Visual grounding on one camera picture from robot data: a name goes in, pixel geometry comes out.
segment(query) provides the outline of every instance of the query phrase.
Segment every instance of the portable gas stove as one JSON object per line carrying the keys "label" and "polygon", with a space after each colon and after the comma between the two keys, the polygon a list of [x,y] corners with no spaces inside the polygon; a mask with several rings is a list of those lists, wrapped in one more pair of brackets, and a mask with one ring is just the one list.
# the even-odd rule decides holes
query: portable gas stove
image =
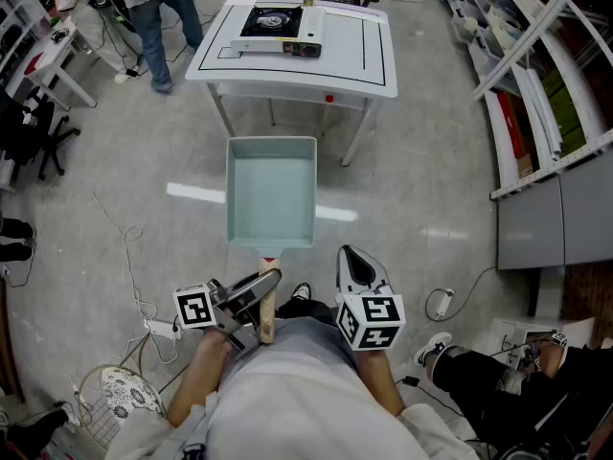
{"label": "portable gas stove", "polygon": [[322,53],[326,11],[317,7],[254,7],[232,39],[235,53],[289,53],[318,58]]}

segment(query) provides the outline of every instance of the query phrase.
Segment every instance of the wooden handle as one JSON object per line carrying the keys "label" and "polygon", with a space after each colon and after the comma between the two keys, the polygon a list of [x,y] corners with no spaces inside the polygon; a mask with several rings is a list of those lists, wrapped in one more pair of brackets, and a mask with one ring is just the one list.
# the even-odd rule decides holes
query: wooden handle
{"label": "wooden handle", "polygon": [[[260,258],[260,274],[270,269],[279,269],[281,259]],[[272,288],[266,296],[260,300],[260,341],[264,344],[275,342],[275,300],[277,289]]]}

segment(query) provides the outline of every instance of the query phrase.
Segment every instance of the person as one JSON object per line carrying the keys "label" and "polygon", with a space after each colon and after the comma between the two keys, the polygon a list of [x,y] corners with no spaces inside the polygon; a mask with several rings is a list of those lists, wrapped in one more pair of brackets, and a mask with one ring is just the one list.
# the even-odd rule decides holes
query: person
{"label": "person", "polygon": [[172,90],[170,70],[162,40],[160,5],[166,4],[179,14],[183,23],[183,35],[194,50],[202,42],[200,19],[193,0],[125,0],[132,26],[143,41],[143,54],[151,70],[153,90],[169,94]]}
{"label": "person", "polygon": [[539,369],[528,373],[450,341],[450,333],[435,334],[414,361],[449,393],[481,441],[498,451],[546,443],[553,458],[575,458],[580,449],[588,449],[588,458],[611,458],[613,349],[536,341]]}
{"label": "person", "polygon": [[138,71],[138,57],[125,44],[114,24],[89,0],[56,0],[60,16],[70,15],[75,27],[100,58],[117,71],[116,83],[126,82],[127,70]]}
{"label": "person", "polygon": [[80,420],[65,402],[59,410],[50,412],[33,425],[12,425],[4,438],[0,437],[0,458],[8,460],[34,460],[49,444],[56,429],[70,423],[80,426]]}
{"label": "person", "polygon": [[32,257],[36,231],[29,223],[14,218],[3,218],[0,211],[0,236],[8,239],[24,239],[26,242],[0,244],[0,263],[28,261]]}
{"label": "person", "polygon": [[106,460],[477,460],[429,405],[405,406],[383,351],[351,351],[308,284],[279,316],[274,345],[238,361],[207,330],[166,419],[133,409]]}

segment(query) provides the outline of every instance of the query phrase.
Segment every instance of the light blue square pan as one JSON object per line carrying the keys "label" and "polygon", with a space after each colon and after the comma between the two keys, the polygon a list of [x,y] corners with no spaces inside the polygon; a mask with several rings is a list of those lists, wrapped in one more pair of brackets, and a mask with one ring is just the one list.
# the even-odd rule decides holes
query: light blue square pan
{"label": "light blue square pan", "polygon": [[288,247],[314,244],[317,142],[303,136],[228,141],[228,243],[280,258]]}

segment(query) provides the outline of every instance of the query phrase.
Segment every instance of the white desk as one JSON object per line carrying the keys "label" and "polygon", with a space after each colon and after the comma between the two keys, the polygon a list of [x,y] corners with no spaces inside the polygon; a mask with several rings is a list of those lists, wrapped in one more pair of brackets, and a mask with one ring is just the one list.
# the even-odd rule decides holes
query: white desk
{"label": "white desk", "polygon": [[75,92],[82,100],[90,107],[96,107],[96,101],[85,90],[75,82],[75,80],[66,73],[61,67],[62,62],[66,59],[71,51],[70,45],[73,42],[77,28],[68,17],[64,22],[58,22],[54,26],[54,31],[67,28],[69,34],[64,37],[58,44],[49,38],[49,41],[44,47],[42,56],[38,59],[36,66],[32,73],[26,77],[33,83],[38,85],[56,104],[62,107],[64,110],[68,110],[70,107],[66,105],[61,99],[59,99],[54,92],[45,85],[43,77],[49,72],[56,74],[60,80]]}
{"label": "white desk", "polygon": [[234,55],[251,8],[295,7],[301,0],[228,0],[198,48],[185,78],[202,88],[225,135],[235,136],[220,96],[238,95],[337,105],[361,111],[360,123],[342,160],[347,166],[380,101],[397,95],[392,37],[384,11],[332,2],[326,10],[322,54],[318,58],[284,53]]}

